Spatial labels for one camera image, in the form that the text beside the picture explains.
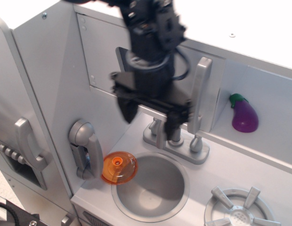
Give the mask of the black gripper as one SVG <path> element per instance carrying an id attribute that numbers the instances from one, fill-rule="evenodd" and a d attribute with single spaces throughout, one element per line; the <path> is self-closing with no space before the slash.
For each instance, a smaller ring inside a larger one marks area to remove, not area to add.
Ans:
<path id="1" fill-rule="evenodd" d="M 186 95 L 176 88 L 175 83 L 187 77 L 190 66 L 180 76 L 174 76 L 174 66 L 158 69 L 132 69 L 112 72 L 114 94 L 127 123 L 131 123 L 138 105 L 144 105 L 167 115 L 164 132 L 171 140 L 180 125 L 188 121 L 190 104 Z"/>

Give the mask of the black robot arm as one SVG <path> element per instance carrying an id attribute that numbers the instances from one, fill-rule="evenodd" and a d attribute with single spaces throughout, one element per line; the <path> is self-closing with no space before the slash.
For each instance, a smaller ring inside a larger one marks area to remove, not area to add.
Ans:
<path id="1" fill-rule="evenodd" d="M 118 7 L 130 36 L 131 49 L 123 58 L 124 72 L 111 73 L 113 92 L 126 122 L 135 118 L 138 106 L 144 105 L 164 113 L 166 138 L 171 140 L 181 124 L 188 121 L 189 102 L 175 102 L 167 95 L 176 81 L 190 72 L 175 74 L 175 55 L 184 40 L 185 26 L 179 22 L 171 0 L 109 0 Z"/>

